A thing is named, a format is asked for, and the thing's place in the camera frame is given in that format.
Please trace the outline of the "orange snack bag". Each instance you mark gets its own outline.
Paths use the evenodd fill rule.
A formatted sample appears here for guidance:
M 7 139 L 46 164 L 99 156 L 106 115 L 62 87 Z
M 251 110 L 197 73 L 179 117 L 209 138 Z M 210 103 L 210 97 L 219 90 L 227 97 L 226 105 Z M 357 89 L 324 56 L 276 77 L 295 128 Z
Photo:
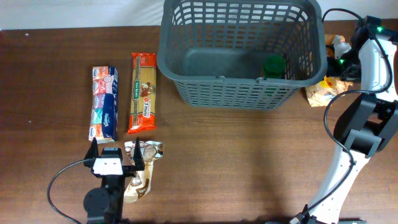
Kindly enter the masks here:
M 332 40 L 336 35 L 325 35 L 327 45 L 332 45 Z M 327 56 L 334 56 L 332 50 L 326 49 Z M 350 86 L 353 86 L 353 82 L 343 82 L 339 78 L 324 77 L 319 83 L 305 87 L 307 95 L 307 101 L 311 107 L 327 106 L 327 104 L 339 93 L 342 93 Z

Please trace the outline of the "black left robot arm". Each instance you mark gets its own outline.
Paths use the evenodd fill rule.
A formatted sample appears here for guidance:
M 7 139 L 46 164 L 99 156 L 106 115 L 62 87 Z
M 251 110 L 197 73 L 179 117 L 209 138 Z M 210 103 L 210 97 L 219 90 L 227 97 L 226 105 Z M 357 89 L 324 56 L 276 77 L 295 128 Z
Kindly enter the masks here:
M 101 186 L 91 189 L 84 197 L 83 207 L 87 212 L 88 223 L 129 224 L 123 218 L 125 179 L 136 177 L 145 168 L 139 147 L 139 139 L 134 143 L 133 165 L 123 165 L 122 150 L 118 147 L 106 147 L 98 152 L 98 143 L 93 139 L 85 155 L 84 165 L 91 173 L 101 179 Z

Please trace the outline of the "green-lid jar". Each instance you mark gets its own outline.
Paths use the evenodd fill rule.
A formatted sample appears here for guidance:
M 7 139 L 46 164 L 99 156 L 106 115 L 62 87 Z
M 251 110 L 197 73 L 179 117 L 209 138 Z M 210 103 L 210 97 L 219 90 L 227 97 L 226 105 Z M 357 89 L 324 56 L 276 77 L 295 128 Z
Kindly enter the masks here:
M 283 86 L 276 85 L 274 83 L 268 83 L 264 87 L 264 96 L 263 98 L 269 102 L 278 102 L 283 99 L 286 94 L 286 90 Z
M 280 55 L 268 55 L 262 66 L 264 78 L 281 79 L 285 73 L 285 60 Z

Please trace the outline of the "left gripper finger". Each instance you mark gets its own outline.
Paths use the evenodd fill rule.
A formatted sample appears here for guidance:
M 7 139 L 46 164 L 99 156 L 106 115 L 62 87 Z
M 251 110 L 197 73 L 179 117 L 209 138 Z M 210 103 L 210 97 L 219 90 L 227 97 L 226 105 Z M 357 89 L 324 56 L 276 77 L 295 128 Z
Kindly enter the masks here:
M 133 152 L 133 161 L 136 170 L 143 171 L 145 169 L 145 163 L 141 152 L 139 137 L 136 138 Z
M 99 157 L 98 143 L 97 143 L 96 138 L 93 138 L 92 142 L 91 142 L 91 146 L 84 157 L 84 162 L 83 162 L 84 166 L 85 167 L 93 167 L 95 160 L 98 157 Z

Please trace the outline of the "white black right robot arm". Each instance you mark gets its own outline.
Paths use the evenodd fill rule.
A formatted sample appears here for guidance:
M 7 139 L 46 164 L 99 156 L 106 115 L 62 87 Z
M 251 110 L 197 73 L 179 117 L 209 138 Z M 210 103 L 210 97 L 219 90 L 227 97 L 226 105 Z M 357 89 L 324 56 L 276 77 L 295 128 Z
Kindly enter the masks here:
M 340 64 L 346 65 L 341 76 L 359 80 L 361 88 L 335 128 L 326 131 L 336 143 L 332 162 L 316 196 L 291 223 L 339 223 L 358 174 L 397 132 L 397 31 L 384 28 L 380 18 L 360 17 L 351 42 L 350 51 L 341 56 Z

